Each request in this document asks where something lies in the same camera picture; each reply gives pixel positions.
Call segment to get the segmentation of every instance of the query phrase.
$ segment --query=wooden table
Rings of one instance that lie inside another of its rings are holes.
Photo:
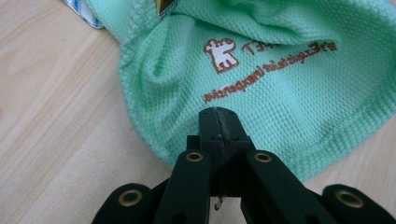
[[[128,119],[119,43],[63,1],[0,6],[0,222],[90,223],[115,188],[167,178]],[[358,188],[396,217],[395,132],[393,117],[305,185]],[[238,203],[211,208],[212,223],[244,223]]]

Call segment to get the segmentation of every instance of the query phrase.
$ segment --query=metal screw hole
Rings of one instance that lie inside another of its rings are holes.
[[[270,162],[272,160],[272,157],[266,153],[258,152],[256,153],[256,155],[254,155],[254,159],[260,162]]]
[[[338,201],[349,207],[361,208],[364,205],[364,202],[360,197],[344,189],[337,190],[335,192],[335,197]]]
[[[187,154],[186,159],[188,161],[201,161],[204,158],[204,156],[201,153],[198,152],[191,152]]]
[[[129,207],[134,206],[143,199],[143,194],[137,189],[130,189],[124,191],[119,197],[119,203],[122,206]]]

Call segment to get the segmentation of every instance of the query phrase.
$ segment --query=textured fabric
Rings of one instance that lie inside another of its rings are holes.
[[[121,42],[134,126],[169,164],[197,134],[198,112],[222,106],[257,148],[306,180],[396,110],[396,9],[388,2],[181,0],[161,21],[154,1],[125,4],[129,17],[106,1],[89,3]]]

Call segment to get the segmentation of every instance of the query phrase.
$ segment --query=printed logo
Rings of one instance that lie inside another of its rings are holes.
[[[259,53],[264,53],[267,49],[274,49],[277,47],[280,47],[280,45],[250,41],[246,43],[241,50],[248,52],[253,57],[257,57]],[[205,52],[210,53],[213,64],[219,73],[228,71],[239,64],[233,55],[230,54],[234,49],[235,43],[228,38],[222,39],[221,41],[211,39],[205,46]],[[299,63],[305,64],[307,59],[315,57],[319,53],[337,50],[338,47],[334,42],[323,42],[321,44],[319,42],[312,42],[307,48],[290,52],[289,55],[285,54],[284,57],[280,59],[270,59],[259,64],[252,64],[250,72],[245,74],[244,77],[238,78],[232,84],[223,85],[219,89],[212,89],[212,91],[204,94],[204,101],[205,103],[209,103],[214,100],[228,97],[236,92],[246,92],[247,88],[259,82],[268,74],[283,70],[289,66],[296,66],[296,64]]]
[[[228,70],[238,66],[239,62],[231,54],[236,48],[235,42],[229,38],[217,41],[211,39],[207,41],[204,52],[208,53],[212,58],[213,66],[218,73],[227,72]]]

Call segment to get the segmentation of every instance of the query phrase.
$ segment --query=blue striped cloth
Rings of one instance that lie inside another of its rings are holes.
[[[102,29],[105,26],[93,15],[85,0],[64,0],[91,27]]]

